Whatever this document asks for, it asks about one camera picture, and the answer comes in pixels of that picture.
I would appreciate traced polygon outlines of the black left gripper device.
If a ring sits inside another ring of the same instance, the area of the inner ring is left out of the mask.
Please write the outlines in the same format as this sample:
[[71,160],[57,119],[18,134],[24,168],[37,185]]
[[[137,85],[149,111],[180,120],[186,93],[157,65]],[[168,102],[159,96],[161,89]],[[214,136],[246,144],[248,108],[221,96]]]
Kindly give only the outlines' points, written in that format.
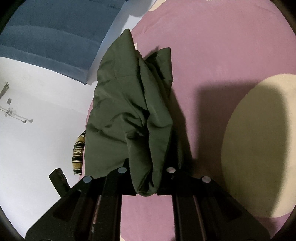
[[49,179],[60,197],[65,196],[71,189],[61,168],[56,168],[54,171],[52,171],[49,174]]

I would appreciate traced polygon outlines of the blue curtain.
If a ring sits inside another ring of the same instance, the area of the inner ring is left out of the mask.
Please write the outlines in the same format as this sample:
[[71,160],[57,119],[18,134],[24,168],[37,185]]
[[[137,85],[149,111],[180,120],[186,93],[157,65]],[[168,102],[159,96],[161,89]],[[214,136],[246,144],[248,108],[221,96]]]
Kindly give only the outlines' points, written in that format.
[[25,1],[1,33],[1,56],[86,84],[124,1]]

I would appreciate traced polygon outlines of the yellow black striped cloth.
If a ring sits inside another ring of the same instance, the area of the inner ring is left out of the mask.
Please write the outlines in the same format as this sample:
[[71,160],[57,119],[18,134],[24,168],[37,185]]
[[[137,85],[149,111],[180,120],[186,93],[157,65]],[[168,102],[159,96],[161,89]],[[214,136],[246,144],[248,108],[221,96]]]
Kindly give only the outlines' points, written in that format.
[[83,171],[83,157],[85,149],[85,134],[84,131],[76,140],[73,147],[72,154],[72,168],[74,175],[82,175]]

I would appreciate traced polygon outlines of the dark green garment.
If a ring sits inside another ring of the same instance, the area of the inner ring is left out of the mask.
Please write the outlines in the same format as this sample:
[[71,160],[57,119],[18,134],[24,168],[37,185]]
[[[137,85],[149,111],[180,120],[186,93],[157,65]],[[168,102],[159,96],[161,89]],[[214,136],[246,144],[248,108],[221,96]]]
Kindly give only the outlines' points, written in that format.
[[86,125],[85,174],[104,177],[129,162],[137,194],[157,192],[167,168],[179,168],[181,142],[171,105],[171,50],[143,58],[130,30],[111,44],[97,72]]

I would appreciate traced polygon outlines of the pink polka dot bedsheet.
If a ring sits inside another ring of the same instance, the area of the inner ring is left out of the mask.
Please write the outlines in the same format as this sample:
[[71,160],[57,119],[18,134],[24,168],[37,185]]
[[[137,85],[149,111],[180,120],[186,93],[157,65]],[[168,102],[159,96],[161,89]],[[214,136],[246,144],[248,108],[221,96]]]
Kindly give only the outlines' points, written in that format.
[[[189,240],[264,240],[295,207],[295,33],[274,1],[157,1],[130,31],[171,50],[171,105],[195,193]],[[124,196],[122,240],[176,240],[171,195]]]

